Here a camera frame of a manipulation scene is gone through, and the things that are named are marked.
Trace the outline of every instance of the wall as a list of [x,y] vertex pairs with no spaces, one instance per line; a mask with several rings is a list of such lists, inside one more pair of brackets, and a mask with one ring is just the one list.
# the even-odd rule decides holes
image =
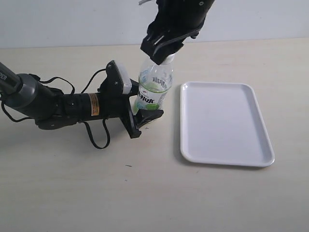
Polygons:
[[[309,36],[308,0],[216,0],[196,41]],[[138,0],[0,0],[0,48],[140,44],[156,15]]]

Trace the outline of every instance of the white table surface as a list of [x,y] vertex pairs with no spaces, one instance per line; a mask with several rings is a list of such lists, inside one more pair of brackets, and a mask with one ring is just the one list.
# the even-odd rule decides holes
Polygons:
[[[137,80],[145,57],[134,45],[0,50],[0,61],[14,72],[61,76],[78,91],[112,59]],[[143,127],[139,139],[109,120],[105,150],[91,145],[84,125],[43,131],[0,113],[0,231],[307,232],[309,38],[186,44],[175,58],[174,80],[163,118]],[[248,169],[185,161],[179,85],[186,81],[252,86],[274,164]],[[53,86],[70,90],[60,81]],[[91,126],[104,144],[101,122]]]

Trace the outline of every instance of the rectangular tray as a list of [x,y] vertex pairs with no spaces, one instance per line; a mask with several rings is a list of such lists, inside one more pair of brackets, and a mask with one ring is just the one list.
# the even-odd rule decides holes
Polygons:
[[184,83],[181,152],[196,163],[271,165],[274,152],[253,89],[241,83]]

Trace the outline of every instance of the wire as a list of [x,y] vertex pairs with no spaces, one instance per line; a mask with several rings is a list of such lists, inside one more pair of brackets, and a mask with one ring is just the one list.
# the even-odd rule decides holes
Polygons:
[[13,122],[21,122],[21,121],[24,121],[24,120],[27,120],[27,119],[32,119],[31,117],[24,117],[24,118],[21,118],[21,119],[14,119],[10,114],[9,112],[6,111],[5,107],[4,107],[4,102],[2,101],[1,102],[1,108],[3,110],[3,112],[8,116],[8,118],[10,120],[12,120]]
[[75,93],[75,88],[74,88],[74,86],[73,86],[69,81],[67,81],[66,79],[63,79],[62,77],[55,76],[55,77],[53,77],[52,79],[49,79],[48,81],[40,81],[40,82],[41,82],[42,84],[49,84],[49,83],[55,81],[56,79],[63,80],[63,81],[65,81],[65,82],[67,82],[70,86],[72,86],[72,91],[71,91],[70,95],[73,95],[73,94]]
[[105,129],[106,136],[107,136],[106,145],[105,145],[104,147],[100,147],[100,146],[98,146],[98,145],[96,144],[96,142],[95,142],[94,139],[93,139],[92,132],[91,132],[91,128],[90,128],[89,124],[88,124],[87,122],[81,121],[81,122],[84,123],[85,126],[86,126],[87,133],[88,133],[88,136],[89,136],[89,139],[90,139],[92,145],[93,145],[95,148],[97,148],[97,149],[105,149],[105,148],[107,148],[108,145],[110,144],[110,141],[111,141],[110,132],[109,132],[108,129],[107,129],[107,126],[106,126],[105,121],[106,121],[106,119],[103,119],[103,120],[102,120],[103,127],[104,127],[104,129]]
[[95,74],[93,74],[93,76],[90,78],[88,84],[86,85],[86,87],[83,89],[83,91],[82,91],[81,93],[84,93],[84,92],[86,91],[86,89],[89,87],[90,83],[92,82],[93,78],[95,78],[95,76],[96,76],[98,73],[100,73],[100,72],[102,72],[102,71],[105,71],[105,70],[106,70],[106,69],[100,69],[100,70],[96,71]]

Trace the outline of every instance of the water bottle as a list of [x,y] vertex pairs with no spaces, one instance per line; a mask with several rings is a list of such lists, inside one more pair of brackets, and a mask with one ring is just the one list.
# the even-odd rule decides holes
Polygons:
[[139,109],[161,110],[163,100],[173,82],[173,66],[175,54],[169,55],[161,65],[147,58],[139,75],[139,92],[133,105],[133,113]]

